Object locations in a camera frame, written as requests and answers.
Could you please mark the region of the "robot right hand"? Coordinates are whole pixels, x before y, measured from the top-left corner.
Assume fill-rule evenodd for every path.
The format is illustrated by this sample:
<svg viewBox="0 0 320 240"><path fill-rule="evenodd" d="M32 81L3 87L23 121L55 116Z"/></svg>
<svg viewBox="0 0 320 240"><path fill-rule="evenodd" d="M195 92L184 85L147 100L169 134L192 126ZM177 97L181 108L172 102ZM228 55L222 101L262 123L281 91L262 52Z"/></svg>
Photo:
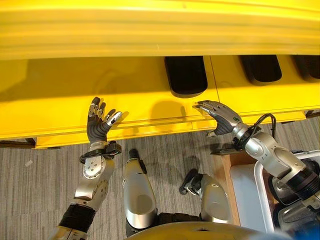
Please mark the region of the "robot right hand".
<svg viewBox="0 0 320 240"><path fill-rule="evenodd" d="M235 111L218 101L198 101L194 108L207 113L217 122L215 130L209 132L208 137L233 134L237 139L240 139L249 129L249 126L243 123L242 118Z"/></svg>

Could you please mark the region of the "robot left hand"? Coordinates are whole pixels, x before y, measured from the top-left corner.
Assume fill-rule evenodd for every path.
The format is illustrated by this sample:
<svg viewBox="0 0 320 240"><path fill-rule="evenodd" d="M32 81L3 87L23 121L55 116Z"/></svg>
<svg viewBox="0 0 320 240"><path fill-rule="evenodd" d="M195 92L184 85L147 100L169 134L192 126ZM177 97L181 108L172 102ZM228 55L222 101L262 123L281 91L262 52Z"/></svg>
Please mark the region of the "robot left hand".
<svg viewBox="0 0 320 240"><path fill-rule="evenodd" d="M107 141L107 133L122 117L121 111L111 109L105 114L106 103L94 97L88 110L86 133L90 144Z"/></svg>

